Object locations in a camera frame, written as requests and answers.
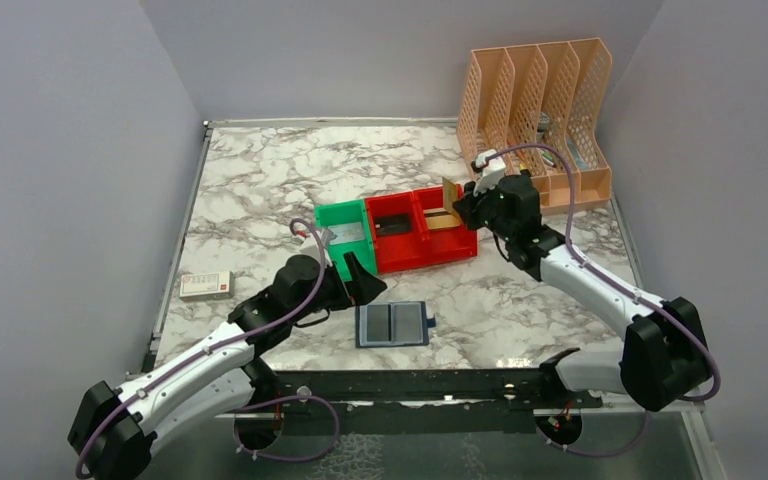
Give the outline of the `navy blue card holder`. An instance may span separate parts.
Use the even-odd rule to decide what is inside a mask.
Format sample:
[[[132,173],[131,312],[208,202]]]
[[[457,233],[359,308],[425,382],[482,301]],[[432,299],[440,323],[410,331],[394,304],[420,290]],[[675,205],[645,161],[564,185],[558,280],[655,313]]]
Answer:
[[[355,309],[358,349],[425,346],[436,318],[425,301],[375,303]]]

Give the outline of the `red double bin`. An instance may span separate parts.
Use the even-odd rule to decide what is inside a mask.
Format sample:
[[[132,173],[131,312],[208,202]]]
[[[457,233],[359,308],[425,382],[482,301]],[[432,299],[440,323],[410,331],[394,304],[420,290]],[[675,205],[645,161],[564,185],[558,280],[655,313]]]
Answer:
[[[475,231],[460,225],[448,230],[429,231],[424,210],[443,209],[441,186],[368,197],[364,200],[372,235],[378,272],[394,273],[470,259],[478,254]],[[413,231],[378,238],[373,218],[408,213]]]

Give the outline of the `green plastic bin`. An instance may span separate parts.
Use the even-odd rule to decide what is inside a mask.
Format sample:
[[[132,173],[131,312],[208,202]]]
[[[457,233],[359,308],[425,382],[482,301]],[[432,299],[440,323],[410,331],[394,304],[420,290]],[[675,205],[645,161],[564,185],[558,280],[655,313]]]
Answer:
[[[329,241],[328,253],[344,281],[351,279],[344,255],[353,253],[361,266],[369,273],[378,273],[366,206],[363,200],[316,206],[315,221],[318,227],[334,234]]]

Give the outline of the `peach desk file organizer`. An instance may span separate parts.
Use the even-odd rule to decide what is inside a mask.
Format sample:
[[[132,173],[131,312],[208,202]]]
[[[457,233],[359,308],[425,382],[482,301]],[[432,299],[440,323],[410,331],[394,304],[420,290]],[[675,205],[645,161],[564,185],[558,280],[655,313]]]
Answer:
[[[611,69],[598,37],[472,50],[456,125],[465,162],[538,142],[564,159],[528,149],[503,160],[510,174],[530,173],[544,213],[605,206],[612,170],[595,130]]]

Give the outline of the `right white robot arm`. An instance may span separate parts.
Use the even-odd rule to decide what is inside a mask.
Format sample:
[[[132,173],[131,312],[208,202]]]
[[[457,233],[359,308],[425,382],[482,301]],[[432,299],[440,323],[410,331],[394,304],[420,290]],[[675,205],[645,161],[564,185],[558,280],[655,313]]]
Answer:
[[[695,305],[639,290],[586,257],[543,222],[528,175],[504,176],[492,187],[470,181],[453,208],[468,229],[490,231],[507,262],[572,297],[622,342],[615,351],[571,349],[545,361],[547,373],[536,383],[545,404],[560,407],[577,391],[601,391],[659,411],[692,400],[691,390],[704,383],[718,384]]]

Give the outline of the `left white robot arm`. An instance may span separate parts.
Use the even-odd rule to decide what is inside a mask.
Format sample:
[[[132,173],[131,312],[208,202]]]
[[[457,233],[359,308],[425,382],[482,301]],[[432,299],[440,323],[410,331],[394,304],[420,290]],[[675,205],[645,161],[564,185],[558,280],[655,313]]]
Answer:
[[[206,338],[161,367],[117,387],[99,381],[83,394],[67,435],[78,479],[134,479],[166,440],[239,400],[250,410],[273,401],[275,376],[261,357],[305,317],[367,305],[387,288],[352,253],[336,266],[291,256],[274,280],[239,303]]]

